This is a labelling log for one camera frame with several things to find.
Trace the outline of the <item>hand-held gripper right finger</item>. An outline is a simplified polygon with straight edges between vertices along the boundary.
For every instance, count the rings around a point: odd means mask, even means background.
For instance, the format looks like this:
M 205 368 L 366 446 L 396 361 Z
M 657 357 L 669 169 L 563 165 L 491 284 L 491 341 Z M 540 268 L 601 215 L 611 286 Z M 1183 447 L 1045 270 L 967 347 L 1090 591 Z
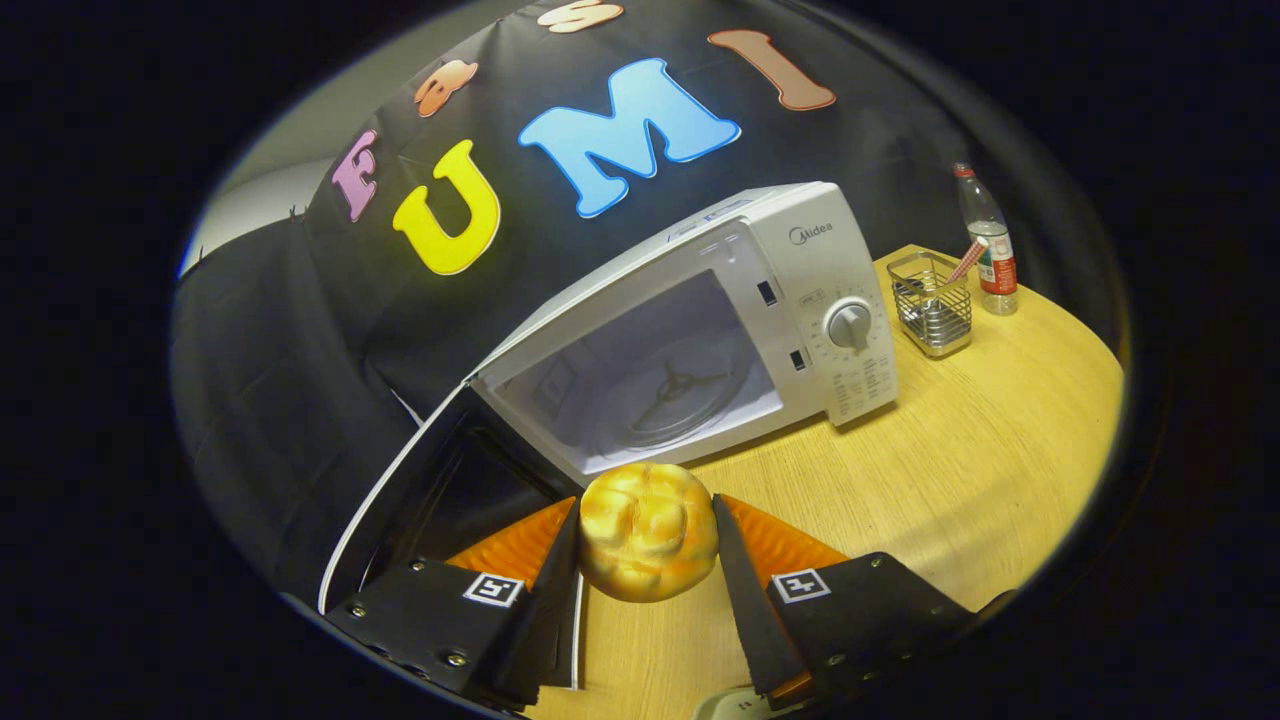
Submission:
M 773 710 L 826 708 L 902 675 L 1014 597 L 972 611 L 890 553 L 847 556 L 728 495 L 712 501 L 739 641 Z

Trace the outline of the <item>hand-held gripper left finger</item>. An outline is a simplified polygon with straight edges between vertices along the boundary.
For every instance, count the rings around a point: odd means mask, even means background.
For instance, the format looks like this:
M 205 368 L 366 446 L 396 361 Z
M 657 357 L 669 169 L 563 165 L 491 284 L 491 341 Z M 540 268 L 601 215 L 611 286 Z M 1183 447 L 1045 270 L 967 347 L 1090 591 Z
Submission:
M 573 666 L 562 635 L 579 600 L 579 501 L 561 500 L 445 561 L 413 560 L 326 620 L 438 689 L 511 712 Z

